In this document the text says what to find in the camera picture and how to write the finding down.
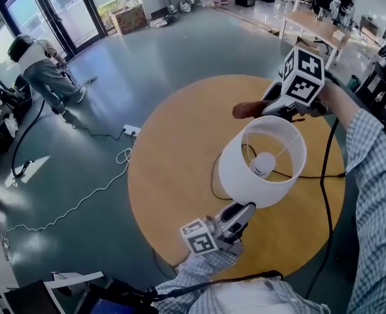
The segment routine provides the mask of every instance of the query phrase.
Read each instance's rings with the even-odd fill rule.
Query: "plaid shirt sleeve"
[[[354,171],[360,252],[349,313],[386,313],[386,135],[359,110],[347,131],[346,172]]]
[[[167,294],[174,289],[206,283],[214,274],[233,266],[236,261],[237,257],[222,251],[214,251],[202,256],[190,255],[187,261],[180,265],[176,278],[158,285],[156,290],[159,294]],[[179,298],[169,298],[156,302],[154,306],[161,314],[188,313],[203,291],[191,292]]]

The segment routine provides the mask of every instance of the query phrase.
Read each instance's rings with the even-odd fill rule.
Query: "round wooden table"
[[[129,166],[130,203],[143,235],[172,266],[188,255],[179,228],[196,218],[215,216],[229,203],[212,195],[211,168],[226,144],[250,122],[235,120],[232,107],[260,99],[270,83],[245,75],[201,80],[171,95],[142,127]],[[319,176],[330,126],[324,118],[310,116],[295,125],[307,146],[302,175]],[[257,152],[270,143],[250,142]],[[278,162],[276,170],[290,173],[285,162]],[[343,171],[342,155],[334,139],[327,174]],[[345,179],[327,178],[325,187],[335,226],[342,210]],[[224,195],[218,183],[215,190]],[[298,179],[279,203],[256,211],[243,234],[243,255],[234,267],[216,278],[269,270],[288,275],[308,262],[327,239],[319,179]]]

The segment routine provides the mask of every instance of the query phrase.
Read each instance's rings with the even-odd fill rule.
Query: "table lamp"
[[[242,145],[248,144],[249,134],[268,135],[279,141],[292,161],[292,178],[283,182],[266,180],[276,167],[277,156],[261,152],[247,164]],[[301,174],[306,164],[306,145],[293,124],[277,116],[257,118],[242,129],[225,147],[219,160],[219,179],[225,192],[234,201],[245,205],[255,203],[265,208],[279,202]]]

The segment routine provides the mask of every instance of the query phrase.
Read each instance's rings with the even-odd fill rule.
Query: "sneaker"
[[[84,99],[84,97],[86,96],[86,93],[87,93],[87,88],[82,87],[80,89],[80,91],[81,91],[81,95],[80,95],[79,99],[77,100],[77,103],[80,103]]]

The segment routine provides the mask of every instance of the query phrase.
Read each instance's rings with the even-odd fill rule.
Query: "computer screen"
[[[116,304],[105,299],[99,299],[90,314],[133,314],[135,309],[126,305]]]

